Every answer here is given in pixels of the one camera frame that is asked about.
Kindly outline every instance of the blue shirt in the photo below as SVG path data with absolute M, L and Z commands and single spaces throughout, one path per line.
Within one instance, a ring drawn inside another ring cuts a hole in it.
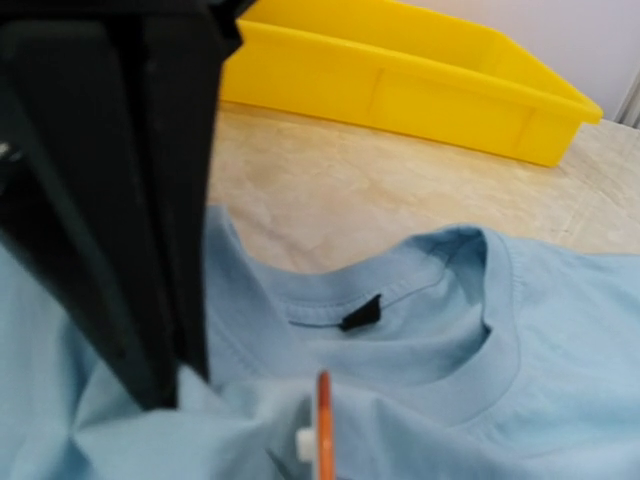
M 0 477 L 309 478 L 327 368 L 340 479 L 640 478 L 639 257 L 460 226 L 300 275 L 207 220 L 212 383 L 182 368 L 176 411 L 141 412 L 0 250 Z

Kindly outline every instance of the yellow tray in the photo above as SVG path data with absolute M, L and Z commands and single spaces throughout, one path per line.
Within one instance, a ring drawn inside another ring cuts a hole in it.
M 390 0 L 259 0 L 224 100 L 553 166 L 602 110 L 505 35 Z

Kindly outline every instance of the table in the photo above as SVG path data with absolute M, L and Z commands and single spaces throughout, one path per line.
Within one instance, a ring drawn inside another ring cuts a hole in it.
M 258 260 L 323 272 L 414 233 L 478 223 L 584 252 L 640 253 L 640 131 L 584 125 L 555 169 L 222 104 L 209 200 Z

